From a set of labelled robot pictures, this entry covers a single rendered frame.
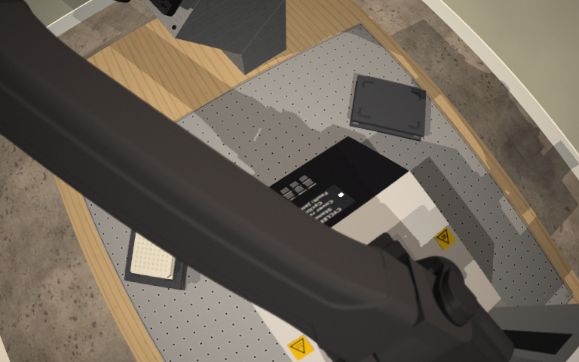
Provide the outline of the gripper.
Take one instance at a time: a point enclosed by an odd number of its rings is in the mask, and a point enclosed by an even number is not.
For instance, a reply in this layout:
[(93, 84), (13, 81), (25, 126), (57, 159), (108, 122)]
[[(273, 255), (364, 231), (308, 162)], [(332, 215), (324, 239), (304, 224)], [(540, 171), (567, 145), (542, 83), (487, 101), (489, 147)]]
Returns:
[(401, 262), (410, 256), (403, 245), (399, 241), (394, 241), (387, 232), (382, 233), (367, 245), (380, 247)]

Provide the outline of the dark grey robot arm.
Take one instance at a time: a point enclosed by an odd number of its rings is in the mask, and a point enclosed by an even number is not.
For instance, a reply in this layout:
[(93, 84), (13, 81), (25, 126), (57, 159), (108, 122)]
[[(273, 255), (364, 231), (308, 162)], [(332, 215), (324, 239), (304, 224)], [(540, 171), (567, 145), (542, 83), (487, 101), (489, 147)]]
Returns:
[(401, 262), (315, 219), (74, 52), (24, 0), (0, 0), (0, 134), (332, 362), (513, 356), (453, 261)]

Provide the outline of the white well pcr plate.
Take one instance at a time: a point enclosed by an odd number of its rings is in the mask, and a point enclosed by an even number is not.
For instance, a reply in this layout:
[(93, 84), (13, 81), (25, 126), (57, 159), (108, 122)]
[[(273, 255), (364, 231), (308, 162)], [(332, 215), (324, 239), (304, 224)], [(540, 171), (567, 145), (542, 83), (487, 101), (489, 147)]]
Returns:
[(131, 273), (173, 280), (175, 258), (136, 233)]

